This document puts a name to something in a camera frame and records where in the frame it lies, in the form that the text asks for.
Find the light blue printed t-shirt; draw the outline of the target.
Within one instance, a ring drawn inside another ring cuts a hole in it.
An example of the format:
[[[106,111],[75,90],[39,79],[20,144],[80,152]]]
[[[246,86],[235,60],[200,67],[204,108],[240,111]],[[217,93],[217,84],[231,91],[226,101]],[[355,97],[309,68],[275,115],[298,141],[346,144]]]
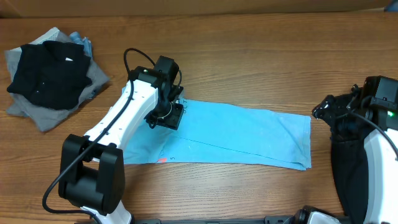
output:
[[[142,123],[124,150],[125,164],[312,166],[309,116],[181,99],[178,129]]]

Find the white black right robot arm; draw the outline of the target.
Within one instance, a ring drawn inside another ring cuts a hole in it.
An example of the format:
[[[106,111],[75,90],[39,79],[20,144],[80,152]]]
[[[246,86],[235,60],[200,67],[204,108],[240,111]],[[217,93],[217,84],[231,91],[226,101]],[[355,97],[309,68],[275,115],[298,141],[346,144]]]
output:
[[[387,98],[328,95],[312,110],[331,131],[331,166],[345,215],[304,206],[290,223],[397,223],[397,112]]]

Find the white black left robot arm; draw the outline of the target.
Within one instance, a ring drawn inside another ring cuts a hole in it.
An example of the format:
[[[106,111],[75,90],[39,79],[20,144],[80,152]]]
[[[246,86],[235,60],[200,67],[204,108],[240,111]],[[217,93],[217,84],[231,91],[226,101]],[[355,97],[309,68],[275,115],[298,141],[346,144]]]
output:
[[[121,97],[84,136],[70,134],[63,143],[58,194],[89,215],[94,223],[134,223],[122,203],[125,189],[123,150],[147,122],[150,128],[176,130],[183,106],[180,70],[137,67],[129,72]]]

